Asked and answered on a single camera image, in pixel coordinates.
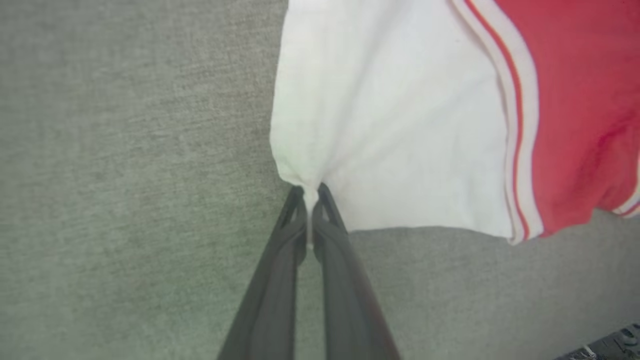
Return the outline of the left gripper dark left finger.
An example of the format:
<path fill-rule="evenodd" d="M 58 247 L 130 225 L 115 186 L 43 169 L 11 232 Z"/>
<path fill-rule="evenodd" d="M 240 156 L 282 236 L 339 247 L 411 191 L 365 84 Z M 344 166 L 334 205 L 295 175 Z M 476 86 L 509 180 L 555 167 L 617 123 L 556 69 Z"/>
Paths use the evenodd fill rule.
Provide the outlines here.
<path fill-rule="evenodd" d="M 306 257 L 307 210 L 293 187 L 218 354 L 220 360 L 292 360 L 297 271 Z"/>

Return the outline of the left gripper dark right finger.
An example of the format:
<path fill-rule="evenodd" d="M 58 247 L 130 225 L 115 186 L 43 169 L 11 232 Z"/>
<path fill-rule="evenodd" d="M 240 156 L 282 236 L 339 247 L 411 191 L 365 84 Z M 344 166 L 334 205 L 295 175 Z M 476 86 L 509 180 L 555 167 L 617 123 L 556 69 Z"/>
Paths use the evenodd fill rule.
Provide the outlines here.
<path fill-rule="evenodd" d="M 318 187 L 311 225 L 313 252 L 322 268 L 327 360 L 399 360 L 370 279 L 324 183 Z"/>

